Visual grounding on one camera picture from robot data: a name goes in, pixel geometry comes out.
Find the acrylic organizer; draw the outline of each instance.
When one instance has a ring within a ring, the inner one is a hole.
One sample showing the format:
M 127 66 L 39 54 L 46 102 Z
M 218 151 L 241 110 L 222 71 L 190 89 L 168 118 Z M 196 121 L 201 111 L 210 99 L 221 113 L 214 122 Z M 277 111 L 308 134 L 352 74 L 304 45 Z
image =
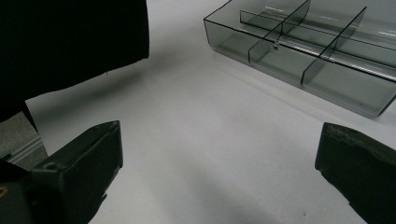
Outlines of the acrylic organizer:
M 367 4 L 232 0 L 204 22 L 213 50 L 377 117 L 396 98 L 396 27 Z

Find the black cloth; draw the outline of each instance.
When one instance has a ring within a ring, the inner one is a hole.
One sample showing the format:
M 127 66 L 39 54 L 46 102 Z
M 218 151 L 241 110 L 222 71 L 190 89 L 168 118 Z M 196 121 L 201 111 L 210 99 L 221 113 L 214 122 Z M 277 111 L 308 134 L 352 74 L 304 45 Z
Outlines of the black cloth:
M 0 0 L 0 121 L 148 56 L 145 0 Z

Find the white surface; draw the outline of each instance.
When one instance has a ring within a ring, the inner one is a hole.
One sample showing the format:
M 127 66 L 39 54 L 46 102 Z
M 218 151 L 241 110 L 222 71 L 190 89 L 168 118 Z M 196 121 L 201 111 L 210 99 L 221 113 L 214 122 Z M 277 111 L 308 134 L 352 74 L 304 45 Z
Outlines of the white surface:
M 91 223 L 364 223 L 315 170 L 321 127 L 396 148 L 396 104 L 367 119 L 217 54 L 203 18 L 225 2 L 148 0 L 149 59 L 27 102 L 50 154 L 120 120 L 124 167 Z

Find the black object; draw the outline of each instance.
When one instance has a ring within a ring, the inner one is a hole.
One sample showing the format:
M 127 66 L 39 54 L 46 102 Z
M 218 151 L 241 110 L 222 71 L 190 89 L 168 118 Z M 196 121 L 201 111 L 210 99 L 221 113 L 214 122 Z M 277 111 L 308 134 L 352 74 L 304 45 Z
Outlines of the black object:
M 0 176 L 0 223 L 86 224 L 121 167 L 120 123 L 92 127 L 18 181 Z
M 0 0 L 0 122 L 26 99 L 149 56 L 145 0 Z
M 363 133 L 325 123 L 315 168 L 367 223 L 396 223 L 395 150 Z

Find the transparent organizer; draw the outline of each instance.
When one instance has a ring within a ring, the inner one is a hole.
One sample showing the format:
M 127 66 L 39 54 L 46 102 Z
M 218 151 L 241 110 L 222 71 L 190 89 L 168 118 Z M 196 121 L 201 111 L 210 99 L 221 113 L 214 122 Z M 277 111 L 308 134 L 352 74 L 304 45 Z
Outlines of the transparent organizer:
M 368 10 L 343 1 L 232 0 L 204 22 L 213 50 L 377 117 L 396 98 L 396 31 Z

